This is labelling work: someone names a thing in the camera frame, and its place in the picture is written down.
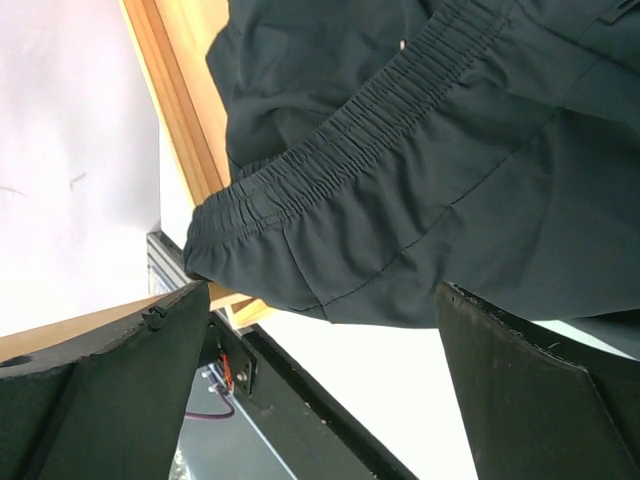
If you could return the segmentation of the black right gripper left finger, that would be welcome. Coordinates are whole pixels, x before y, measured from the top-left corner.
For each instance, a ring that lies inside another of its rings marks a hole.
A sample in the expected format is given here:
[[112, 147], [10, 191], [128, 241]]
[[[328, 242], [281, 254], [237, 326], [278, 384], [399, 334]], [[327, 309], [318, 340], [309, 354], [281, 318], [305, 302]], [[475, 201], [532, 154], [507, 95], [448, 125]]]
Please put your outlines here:
[[202, 282], [1, 340], [5, 479], [165, 479], [209, 316]]

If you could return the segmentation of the wooden rack base tray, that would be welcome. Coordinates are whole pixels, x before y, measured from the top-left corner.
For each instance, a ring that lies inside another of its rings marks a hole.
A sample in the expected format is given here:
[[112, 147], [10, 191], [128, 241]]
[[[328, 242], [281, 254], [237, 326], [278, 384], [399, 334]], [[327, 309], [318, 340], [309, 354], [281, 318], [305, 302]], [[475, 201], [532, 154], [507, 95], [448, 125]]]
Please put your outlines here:
[[146, 306], [147, 236], [225, 187], [223, 1], [1, 5], [1, 356]]

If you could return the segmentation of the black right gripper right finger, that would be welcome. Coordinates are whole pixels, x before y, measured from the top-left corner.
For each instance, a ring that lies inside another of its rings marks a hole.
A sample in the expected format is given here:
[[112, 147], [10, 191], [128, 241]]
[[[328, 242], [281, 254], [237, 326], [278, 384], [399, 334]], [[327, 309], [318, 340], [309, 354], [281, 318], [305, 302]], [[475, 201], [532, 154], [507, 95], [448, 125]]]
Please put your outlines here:
[[435, 308], [479, 478], [638, 478], [638, 361], [452, 284]]

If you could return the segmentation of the dark green shorts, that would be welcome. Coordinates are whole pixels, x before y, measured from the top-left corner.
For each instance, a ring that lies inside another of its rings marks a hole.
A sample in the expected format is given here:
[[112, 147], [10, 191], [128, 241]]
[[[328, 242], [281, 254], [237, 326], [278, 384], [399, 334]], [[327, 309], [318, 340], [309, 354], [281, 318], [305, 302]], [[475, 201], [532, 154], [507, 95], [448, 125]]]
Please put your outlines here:
[[429, 328], [439, 284], [529, 320], [639, 306], [635, 1], [232, 1], [207, 55], [231, 183], [187, 274]]

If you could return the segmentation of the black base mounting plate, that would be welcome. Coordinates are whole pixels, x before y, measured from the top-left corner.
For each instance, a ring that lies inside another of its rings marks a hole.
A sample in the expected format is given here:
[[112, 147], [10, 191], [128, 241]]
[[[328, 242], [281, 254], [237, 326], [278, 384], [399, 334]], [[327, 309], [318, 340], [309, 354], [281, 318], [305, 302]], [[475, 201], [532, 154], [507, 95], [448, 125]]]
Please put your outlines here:
[[415, 475], [260, 327], [209, 315], [200, 362], [297, 479], [413, 479]]

